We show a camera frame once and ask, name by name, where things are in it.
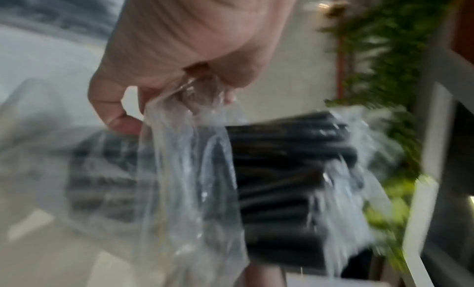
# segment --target tiled floor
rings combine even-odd
[[[265,74],[239,98],[251,120],[320,109],[334,95],[334,56],[327,36],[311,30],[300,0]],[[0,100],[29,77],[50,77],[64,88],[72,113],[88,114],[88,77],[100,50],[0,27]],[[59,76],[64,70],[68,75]],[[130,90],[125,106],[137,115]],[[83,235],[68,229],[25,195],[0,188],[0,287],[128,287],[129,267]]]

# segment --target floor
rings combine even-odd
[[[319,0],[296,5],[268,70],[239,92],[250,121],[322,109],[324,99],[334,96],[332,44],[311,29],[302,9],[310,1]],[[71,113],[97,122],[86,87],[100,57],[99,48],[0,26],[0,100],[27,78],[47,78],[64,90]],[[135,101],[136,91],[130,89],[124,104],[137,116]],[[5,188],[0,188],[0,257],[0,287],[133,286],[127,263],[38,210],[28,195]]]

